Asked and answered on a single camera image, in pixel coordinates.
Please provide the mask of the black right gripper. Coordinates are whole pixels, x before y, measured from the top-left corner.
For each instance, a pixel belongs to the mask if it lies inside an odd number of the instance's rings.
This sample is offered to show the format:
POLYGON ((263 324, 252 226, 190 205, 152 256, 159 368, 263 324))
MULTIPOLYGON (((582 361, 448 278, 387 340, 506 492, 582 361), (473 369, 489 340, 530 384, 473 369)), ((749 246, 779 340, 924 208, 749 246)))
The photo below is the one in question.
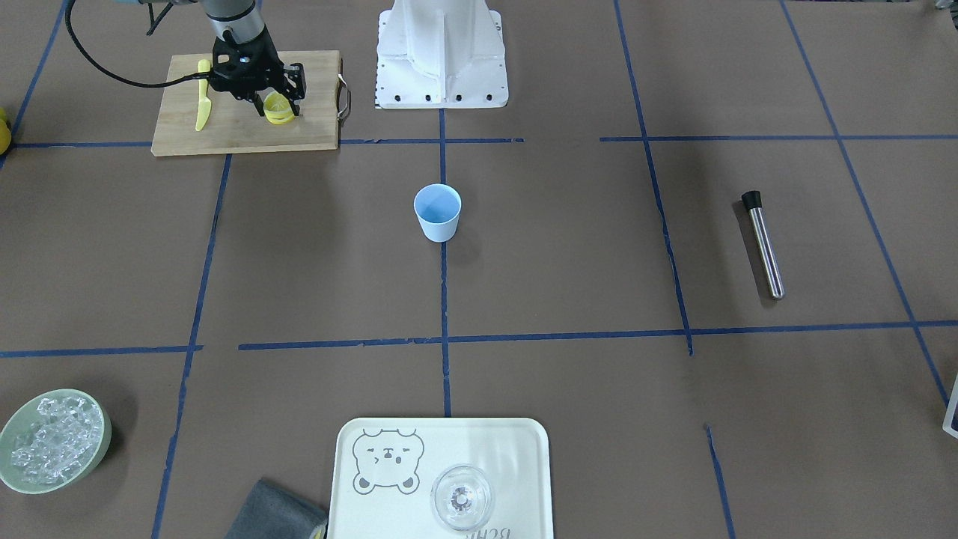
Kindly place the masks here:
POLYGON ((268 31, 242 44, 216 40, 209 86, 237 101, 253 103, 259 116, 266 115, 261 91, 271 88, 283 93, 294 117, 300 115, 300 85, 285 79, 283 61, 268 31))

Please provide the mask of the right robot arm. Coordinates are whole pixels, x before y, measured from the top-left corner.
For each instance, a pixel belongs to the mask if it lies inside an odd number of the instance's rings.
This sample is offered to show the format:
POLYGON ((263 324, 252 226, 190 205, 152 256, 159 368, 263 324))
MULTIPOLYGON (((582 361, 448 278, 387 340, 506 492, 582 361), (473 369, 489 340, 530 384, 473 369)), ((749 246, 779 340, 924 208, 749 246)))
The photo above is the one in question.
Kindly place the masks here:
POLYGON ((261 92, 273 89, 300 115, 305 98, 302 64, 285 65, 266 27, 257 1, 198 1, 209 18, 213 42, 211 79, 213 90, 229 93, 237 101, 253 103, 266 114, 261 92))

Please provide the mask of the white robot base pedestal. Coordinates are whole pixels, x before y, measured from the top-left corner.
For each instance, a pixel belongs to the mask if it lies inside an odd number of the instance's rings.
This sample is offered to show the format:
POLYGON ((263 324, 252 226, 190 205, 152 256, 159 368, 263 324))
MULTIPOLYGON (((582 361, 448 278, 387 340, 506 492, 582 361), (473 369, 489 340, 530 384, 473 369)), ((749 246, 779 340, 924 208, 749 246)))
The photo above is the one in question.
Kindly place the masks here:
POLYGON ((378 109, 498 109, 509 102, 501 14, 485 1, 396 1, 377 23, 378 109))

